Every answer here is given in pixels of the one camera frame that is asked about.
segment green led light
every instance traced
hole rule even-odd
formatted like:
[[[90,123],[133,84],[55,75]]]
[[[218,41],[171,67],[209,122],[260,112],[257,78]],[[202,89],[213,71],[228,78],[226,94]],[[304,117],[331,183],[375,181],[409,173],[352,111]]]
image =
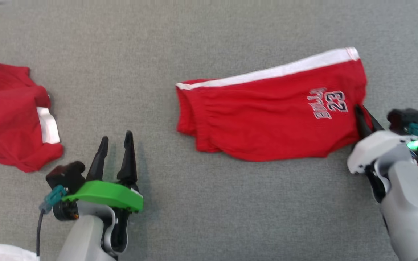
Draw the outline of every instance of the green led light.
[[[411,141],[407,144],[408,148],[411,150],[417,150],[418,149],[418,140]]]

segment black cable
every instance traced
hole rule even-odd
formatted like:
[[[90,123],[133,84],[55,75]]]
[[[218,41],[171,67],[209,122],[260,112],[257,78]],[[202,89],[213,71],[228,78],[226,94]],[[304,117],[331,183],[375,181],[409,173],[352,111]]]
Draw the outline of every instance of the black cable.
[[[41,221],[43,220],[43,215],[45,210],[41,210],[40,218],[38,218],[38,228],[36,230],[36,256],[40,256],[40,233],[41,233]]]

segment red shorts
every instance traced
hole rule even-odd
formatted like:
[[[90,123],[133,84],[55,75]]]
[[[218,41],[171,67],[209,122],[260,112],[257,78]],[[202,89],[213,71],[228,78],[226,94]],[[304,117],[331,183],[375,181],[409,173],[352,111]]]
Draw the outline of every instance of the red shorts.
[[[367,79],[353,47],[224,79],[176,84],[177,130],[196,149],[249,161],[326,157],[358,141]]]

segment gray fabric surface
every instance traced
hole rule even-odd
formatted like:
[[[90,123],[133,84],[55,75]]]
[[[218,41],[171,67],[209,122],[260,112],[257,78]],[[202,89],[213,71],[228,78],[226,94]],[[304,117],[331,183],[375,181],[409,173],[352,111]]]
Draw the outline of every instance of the gray fabric surface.
[[[145,200],[121,261],[396,261],[370,185],[347,172],[350,147],[325,159],[253,163],[196,152],[175,130],[176,82],[346,46],[360,53],[365,105],[378,120],[387,125],[392,108],[418,109],[418,1],[0,6],[0,62],[32,68],[65,146],[38,173],[0,165],[0,243],[35,251],[44,176],[74,160],[89,165],[108,135],[112,180],[130,129]],[[56,260],[71,226],[45,218],[43,261]]]

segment red fabric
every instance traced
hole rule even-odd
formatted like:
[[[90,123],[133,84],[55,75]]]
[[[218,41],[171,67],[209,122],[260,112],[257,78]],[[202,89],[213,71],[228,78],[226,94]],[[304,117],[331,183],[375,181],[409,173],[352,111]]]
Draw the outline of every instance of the red fabric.
[[[366,83],[357,59],[243,84],[177,87],[177,131],[196,137],[201,152],[248,161],[326,157],[359,140],[354,107]]]
[[[50,108],[43,86],[28,67],[0,64],[0,163],[24,172],[41,169],[63,154],[61,144],[44,144],[36,107]]]

